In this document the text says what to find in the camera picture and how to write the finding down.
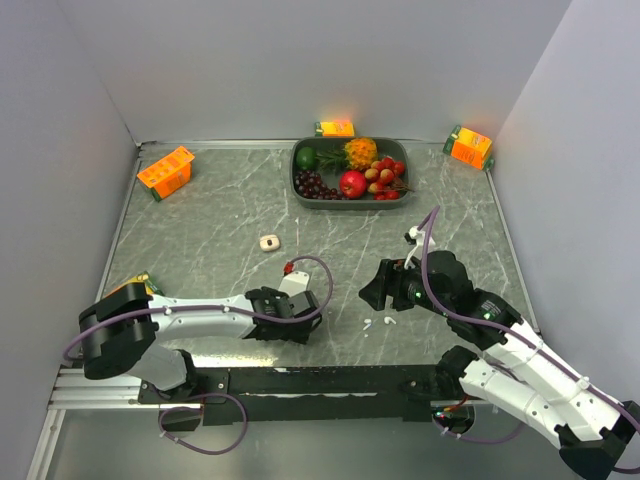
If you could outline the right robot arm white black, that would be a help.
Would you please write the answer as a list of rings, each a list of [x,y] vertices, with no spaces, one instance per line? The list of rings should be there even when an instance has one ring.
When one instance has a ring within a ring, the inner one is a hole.
[[[544,436],[583,479],[606,479],[639,431],[639,406],[602,392],[554,353],[522,315],[473,286],[449,251],[423,259],[383,259],[359,296],[374,310],[419,306],[476,347],[447,351],[436,375],[448,398],[492,403]]]

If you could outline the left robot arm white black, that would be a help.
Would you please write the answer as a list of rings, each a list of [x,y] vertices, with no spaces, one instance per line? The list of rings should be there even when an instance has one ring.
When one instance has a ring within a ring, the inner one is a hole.
[[[289,295],[261,287],[221,299],[176,299],[131,283],[80,314],[84,375],[128,374],[184,402],[198,387],[192,356],[167,342],[219,337],[304,344],[321,321],[322,306],[309,290]]]

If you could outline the pink earbuds charging case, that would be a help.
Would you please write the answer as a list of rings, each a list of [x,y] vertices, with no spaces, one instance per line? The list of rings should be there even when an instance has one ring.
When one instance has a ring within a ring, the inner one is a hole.
[[[263,252],[273,252],[281,247],[281,242],[277,235],[268,234],[259,239],[259,247]]]

